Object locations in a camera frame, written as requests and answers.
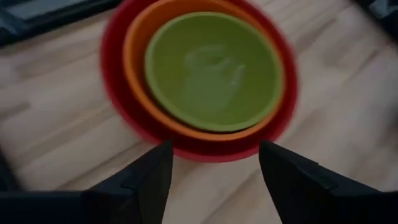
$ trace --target wooden floor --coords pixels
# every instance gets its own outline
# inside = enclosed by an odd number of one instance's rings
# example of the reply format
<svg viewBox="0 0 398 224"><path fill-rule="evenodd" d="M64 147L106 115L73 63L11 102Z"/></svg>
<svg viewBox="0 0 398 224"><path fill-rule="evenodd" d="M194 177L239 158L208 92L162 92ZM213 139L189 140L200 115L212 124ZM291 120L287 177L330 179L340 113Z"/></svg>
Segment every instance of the wooden floor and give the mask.
<svg viewBox="0 0 398 224"><path fill-rule="evenodd" d="M380 190L398 189L398 56L347 0L256 0L295 49L300 99L277 141ZM0 144L30 189L85 189L152 146L104 93L98 46L112 12L0 51ZM175 158L164 223L280 223L257 156Z"/></svg>

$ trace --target red bowl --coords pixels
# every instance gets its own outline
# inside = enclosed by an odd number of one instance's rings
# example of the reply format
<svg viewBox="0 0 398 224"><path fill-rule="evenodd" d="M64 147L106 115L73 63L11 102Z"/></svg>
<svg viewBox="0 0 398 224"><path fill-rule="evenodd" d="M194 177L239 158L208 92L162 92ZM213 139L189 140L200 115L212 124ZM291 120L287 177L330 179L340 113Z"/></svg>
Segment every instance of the red bowl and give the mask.
<svg viewBox="0 0 398 224"><path fill-rule="evenodd" d="M258 152L259 141L276 140L291 120L297 101L297 74L293 55L273 23L245 0L229 0L256 18L268 31L280 52L286 72L286 93L275 118L258 132L234 141L203 141L183 136L154 119L133 97L124 76L123 42L131 21L157 0L127 0L116 10L106 28L101 46L101 68L105 89L125 122L144 139L160 144L173 139L174 153L202 162L228 162L249 157Z"/></svg>

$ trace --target green bowl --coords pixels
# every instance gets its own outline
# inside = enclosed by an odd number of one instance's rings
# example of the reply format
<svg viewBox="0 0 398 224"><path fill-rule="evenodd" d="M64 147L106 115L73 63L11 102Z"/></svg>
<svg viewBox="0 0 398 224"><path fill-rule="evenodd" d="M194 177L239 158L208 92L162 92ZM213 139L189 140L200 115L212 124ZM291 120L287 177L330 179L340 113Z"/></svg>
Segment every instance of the green bowl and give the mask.
<svg viewBox="0 0 398 224"><path fill-rule="evenodd" d="M282 99L280 61L248 23L216 12L176 17L150 40L146 80L181 121L208 131L248 128Z"/></svg>

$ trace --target wood grain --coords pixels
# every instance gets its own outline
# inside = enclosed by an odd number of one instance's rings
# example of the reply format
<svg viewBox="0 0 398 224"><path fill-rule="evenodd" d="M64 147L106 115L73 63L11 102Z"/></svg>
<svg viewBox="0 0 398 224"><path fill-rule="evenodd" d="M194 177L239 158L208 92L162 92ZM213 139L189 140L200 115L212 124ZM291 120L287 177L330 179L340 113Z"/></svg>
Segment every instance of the wood grain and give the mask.
<svg viewBox="0 0 398 224"><path fill-rule="evenodd" d="M295 116L278 144L380 190L398 189L395 46L347 0L253 0L294 48ZM35 190L86 189L153 146L112 109L98 47L112 12L0 50L0 144ZM164 223L280 223L257 156L175 158Z"/></svg>

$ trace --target bowl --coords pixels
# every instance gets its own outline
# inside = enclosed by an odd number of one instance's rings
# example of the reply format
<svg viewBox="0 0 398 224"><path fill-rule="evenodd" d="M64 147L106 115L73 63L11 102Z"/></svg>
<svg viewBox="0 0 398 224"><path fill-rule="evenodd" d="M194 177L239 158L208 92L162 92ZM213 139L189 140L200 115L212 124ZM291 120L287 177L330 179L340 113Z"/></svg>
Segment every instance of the bowl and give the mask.
<svg viewBox="0 0 398 224"><path fill-rule="evenodd" d="M178 133L184 134L188 137L208 141L230 141L245 138L269 123L280 108L282 100L280 100L279 104L274 107L274 110L271 111L268 117L264 118L260 123L257 123L253 127L236 133L221 134L206 133L180 123L173 119L171 115L163 112L162 108L159 108L155 103L155 99L150 97L151 93L146 85L143 55L145 54L151 37L167 21L177 16L195 11L216 11L229 14L253 24L255 28L262 30L264 34L267 34L267 31L260 25L260 23L258 23L257 20L255 20L255 18L240 10L237 5L228 1L161 0L144 9L137 18L134 19L127 30L123 52L124 69L126 71L127 80L129 81L133 95L138 99L143 107L161 123L168 126L170 129L176 130Z"/></svg>
<svg viewBox="0 0 398 224"><path fill-rule="evenodd" d="M145 75L157 101L178 119L206 131L239 131L267 118L282 99L273 48L240 19L193 12L155 33Z"/></svg>
<svg viewBox="0 0 398 224"><path fill-rule="evenodd" d="M234 141L204 141L186 137L154 119L133 97L123 69L123 40L131 21L154 0L124 1L110 19L101 44L101 69L105 90L123 120L147 141L160 144L174 139L177 156L200 162L228 162L258 153L259 141L275 141L289 124L297 101L297 76L294 58L285 39L273 23L243 0L229 0L255 17L269 33L283 61L286 92L274 119L247 138Z"/></svg>

